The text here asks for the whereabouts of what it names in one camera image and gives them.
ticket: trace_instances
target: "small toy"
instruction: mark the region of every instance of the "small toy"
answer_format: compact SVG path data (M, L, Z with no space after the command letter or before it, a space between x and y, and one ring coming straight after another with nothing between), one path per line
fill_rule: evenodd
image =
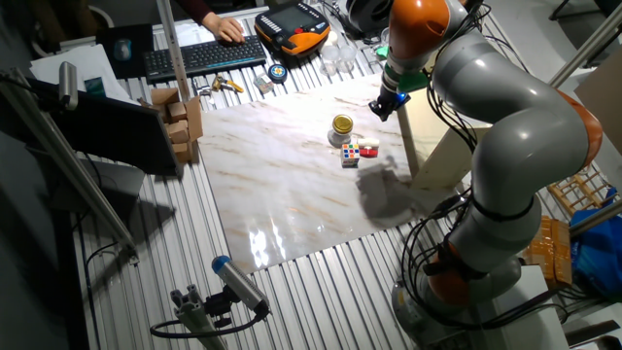
M212 83L212 91L220 91L223 87L233 89L237 92L244 92L244 89L241 88L239 85L231 80L223 78L221 74L218 74L214 79L214 83Z
M361 158L358 144L344 144L341 149L341 165L356 166Z
M361 157L376 158L378 157L378 148L380 148L380 140L372 138L359 139L359 147L361 147Z
M288 70L280 64L272 64L268 69L268 77L276 84L282 84L288 79Z
M255 86L259 89L259 91L261 91L261 93L263 94L270 93L274 89L274 83L272 83L270 78L267 75L265 75L265 73L259 74L255 78L255 81L253 82L253 84L255 84Z

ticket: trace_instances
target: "person's hand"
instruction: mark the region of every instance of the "person's hand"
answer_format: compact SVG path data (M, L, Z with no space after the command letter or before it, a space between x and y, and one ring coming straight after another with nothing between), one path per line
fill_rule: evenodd
M230 43L244 43L244 35L242 35L244 29L237 20L231 17L220 18L218 15L210 13L203 19L203 25L214 35Z

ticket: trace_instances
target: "red sleeve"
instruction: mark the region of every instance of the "red sleeve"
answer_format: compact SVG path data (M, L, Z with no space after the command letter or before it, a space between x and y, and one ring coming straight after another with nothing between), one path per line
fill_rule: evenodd
M198 24L201 24L207 14L213 12L204 0L177 0L177 3Z

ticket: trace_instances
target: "orange device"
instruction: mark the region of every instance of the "orange device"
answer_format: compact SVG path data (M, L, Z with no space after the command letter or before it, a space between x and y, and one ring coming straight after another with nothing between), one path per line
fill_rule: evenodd
M315 51L330 33L328 20L302 3L274 7L255 18L255 29L276 51L307 55Z

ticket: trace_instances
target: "small cardboard box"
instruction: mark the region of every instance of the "small cardboard box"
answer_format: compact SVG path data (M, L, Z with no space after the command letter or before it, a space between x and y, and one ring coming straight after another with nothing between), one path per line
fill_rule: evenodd
M186 119L186 106L182 102L171 103L167 107L171 122L176 123Z
M549 289L571 286L572 261L568 224L542 216L540 229L523 251L523 258L527 264L540 266Z
M192 161L192 143L173 144L173 151L179 162Z
M166 106L176 102L181 102L181 99L179 96L179 91L175 87L152 89L152 103L154 104L154 106L164 106L164 109L168 110ZM184 103L184 105L186 106L186 120L188 121L188 135L190 141L188 142L185 151L183 151L179 146L177 147L177 149L174 148L175 154L177 155L177 159L179 162L186 162L191 160L192 143L194 143L199 137L203 136L203 124L201 122L201 101L199 97L196 96L190 101Z
M168 125L168 137L174 144L183 144L190 141L188 121L178 121Z

